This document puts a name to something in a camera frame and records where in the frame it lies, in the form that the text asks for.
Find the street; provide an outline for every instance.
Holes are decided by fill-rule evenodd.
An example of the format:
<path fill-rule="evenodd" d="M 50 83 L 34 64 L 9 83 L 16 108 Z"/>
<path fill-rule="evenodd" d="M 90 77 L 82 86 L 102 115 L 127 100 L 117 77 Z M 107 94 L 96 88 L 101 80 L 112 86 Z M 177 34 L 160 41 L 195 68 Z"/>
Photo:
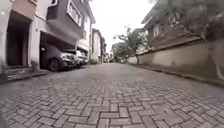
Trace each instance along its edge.
<path fill-rule="evenodd" d="M 224 128 L 223 97 L 214 85 L 115 63 L 0 86 L 10 128 Z"/>

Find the parked car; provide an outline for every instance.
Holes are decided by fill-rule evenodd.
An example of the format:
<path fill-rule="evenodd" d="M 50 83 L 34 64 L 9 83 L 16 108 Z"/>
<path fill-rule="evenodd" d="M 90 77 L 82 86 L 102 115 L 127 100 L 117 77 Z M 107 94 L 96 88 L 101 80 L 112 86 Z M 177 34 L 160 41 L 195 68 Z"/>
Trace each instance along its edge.
<path fill-rule="evenodd" d="M 50 44 L 40 46 L 40 55 L 41 68 L 52 72 L 70 69 L 77 65 L 73 54 L 62 52 Z"/>
<path fill-rule="evenodd" d="M 76 67 L 81 67 L 84 65 L 83 59 L 79 56 L 79 51 L 75 49 L 65 49 L 64 52 L 71 53 L 74 56 L 74 59 L 76 61 Z"/>

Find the white sky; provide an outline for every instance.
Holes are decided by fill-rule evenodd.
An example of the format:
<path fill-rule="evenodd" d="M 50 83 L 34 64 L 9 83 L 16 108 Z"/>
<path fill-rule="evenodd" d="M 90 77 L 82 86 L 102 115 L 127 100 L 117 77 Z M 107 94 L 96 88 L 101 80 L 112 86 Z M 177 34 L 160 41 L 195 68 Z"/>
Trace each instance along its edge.
<path fill-rule="evenodd" d="M 132 29 L 143 27 L 141 21 L 151 9 L 148 0 L 93 0 L 90 2 L 96 24 L 106 39 L 107 52 L 117 43 L 113 37 L 125 32 L 125 26 Z"/>

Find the alley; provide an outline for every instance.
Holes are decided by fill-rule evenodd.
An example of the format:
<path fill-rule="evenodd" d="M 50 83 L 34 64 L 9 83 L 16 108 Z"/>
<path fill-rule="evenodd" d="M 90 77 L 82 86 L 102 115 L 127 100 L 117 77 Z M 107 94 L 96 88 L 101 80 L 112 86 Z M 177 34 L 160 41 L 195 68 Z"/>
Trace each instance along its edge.
<path fill-rule="evenodd" d="M 11 128 L 224 128 L 224 89 L 123 64 L 0 86 Z"/>

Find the green tree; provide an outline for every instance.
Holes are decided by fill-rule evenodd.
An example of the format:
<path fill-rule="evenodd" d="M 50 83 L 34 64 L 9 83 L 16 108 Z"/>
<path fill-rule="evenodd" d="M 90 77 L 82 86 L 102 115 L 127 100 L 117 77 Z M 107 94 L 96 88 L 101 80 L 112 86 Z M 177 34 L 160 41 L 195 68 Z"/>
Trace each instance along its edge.
<path fill-rule="evenodd" d="M 126 43 L 117 43 L 113 45 L 113 53 L 115 61 L 125 60 L 127 61 L 128 57 L 131 55 L 131 50 Z"/>
<path fill-rule="evenodd" d="M 185 30 L 202 39 L 210 36 L 220 38 L 223 33 L 223 0 L 158 0 L 154 12 L 173 14 Z"/>
<path fill-rule="evenodd" d="M 120 39 L 124 44 L 126 44 L 128 49 L 131 50 L 131 54 L 137 58 L 137 63 L 139 64 L 140 60 L 138 50 L 142 47 L 148 46 L 147 38 L 137 31 L 132 31 L 131 28 L 127 28 L 125 35 L 117 35 L 115 38 Z"/>

